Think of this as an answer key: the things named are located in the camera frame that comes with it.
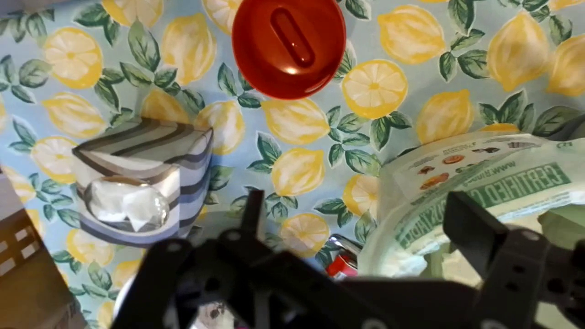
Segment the lemon print fabric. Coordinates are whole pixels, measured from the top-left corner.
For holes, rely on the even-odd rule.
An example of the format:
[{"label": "lemon print fabric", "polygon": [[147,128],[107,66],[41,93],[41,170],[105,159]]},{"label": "lemon print fabric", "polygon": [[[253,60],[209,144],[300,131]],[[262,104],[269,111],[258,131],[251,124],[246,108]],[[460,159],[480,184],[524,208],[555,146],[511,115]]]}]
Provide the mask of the lemon print fabric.
[{"label": "lemon print fabric", "polygon": [[491,124],[481,128],[483,131],[498,131],[498,133],[518,133],[520,128],[516,124]]},{"label": "lemon print fabric", "polygon": [[383,49],[405,62],[423,64],[447,49],[439,20],[421,5],[399,5],[379,16]]},{"label": "lemon print fabric", "polygon": [[231,153],[246,133],[244,113],[235,100],[207,106],[194,124],[198,128],[215,128],[213,150],[218,155]]},{"label": "lemon print fabric", "polygon": [[57,93],[43,102],[56,128],[74,137],[90,139],[107,130],[101,111],[74,93]]},{"label": "lemon print fabric", "polygon": [[558,95],[585,95],[585,35],[566,40],[553,56],[549,91]]},{"label": "lemon print fabric", "polygon": [[421,144],[467,133],[474,124],[469,89],[436,93],[421,109],[416,131]]},{"label": "lemon print fabric", "polygon": [[282,223],[280,237],[300,258],[315,256],[330,237],[330,223],[313,212],[299,214]]},{"label": "lemon print fabric", "polygon": [[83,29],[57,29],[45,42],[54,77],[68,88],[94,88],[105,66],[103,49]]},{"label": "lemon print fabric", "polygon": [[30,215],[35,230],[39,232],[41,237],[45,237],[46,234],[46,228],[45,228],[45,223],[43,223],[43,217],[41,217],[41,212],[37,208],[30,208],[26,210],[26,214]]},{"label": "lemon print fabric", "polygon": [[202,13],[174,18],[163,36],[163,62],[178,67],[178,82],[187,86],[213,67],[218,46]]},{"label": "lemon print fabric", "polygon": [[381,58],[355,66],[341,88],[348,108],[364,119],[379,119],[399,109],[408,95],[401,66]]},{"label": "lemon print fabric", "polygon": [[491,42],[489,69],[505,91],[542,77],[547,64],[547,35],[529,13],[516,14]]},{"label": "lemon print fabric", "polygon": [[215,20],[218,29],[231,35],[242,0],[202,0],[202,2],[207,14]]},{"label": "lemon print fabric", "polygon": [[573,5],[585,3],[585,0],[549,0],[551,11],[564,11]]},{"label": "lemon print fabric", "polygon": [[374,175],[353,175],[343,194],[344,205],[357,217],[379,214],[379,179]]},{"label": "lemon print fabric", "polygon": [[143,100],[141,108],[143,117],[160,119],[160,120],[174,120],[189,124],[193,119],[183,108],[183,104],[167,91],[160,88],[152,88]]},{"label": "lemon print fabric", "polygon": [[32,201],[37,192],[34,188],[34,184],[30,183],[30,179],[26,179],[24,175],[21,175],[17,170],[4,166],[2,168],[4,175],[12,181],[21,203],[28,203]]},{"label": "lemon print fabric", "polygon": [[262,102],[269,130],[282,141],[302,146],[330,133],[326,113],[311,99]]},{"label": "lemon print fabric", "polygon": [[114,276],[112,276],[112,285],[116,289],[123,289],[129,279],[132,279],[140,269],[141,261],[140,259],[130,259],[123,261],[116,267]]},{"label": "lemon print fabric", "polygon": [[279,195],[297,197],[317,190],[326,177],[322,150],[290,150],[282,153],[271,172]]},{"label": "lemon print fabric", "polygon": [[154,27],[165,13],[165,0],[103,0],[103,7],[121,25],[141,22]]},{"label": "lemon print fabric", "polygon": [[99,329],[109,329],[114,322],[114,301],[103,301],[103,305],[98,309],[98,320],[99,320]]},{"label": "lemon print fabric", "polygon": [[98,263],[99,267],[110,265],[114,259],[114,245],[98,239],[83,230],[70,230],[66,236],[66,248],[74,259],[83,265]]},{"label": "lemon print fabric", "polygon": [[72,148],[76,148],[76,142],[66,137],[39,139],[32,150],[32,159],[43,173],[61,184],[70,184],[76,181]]}]

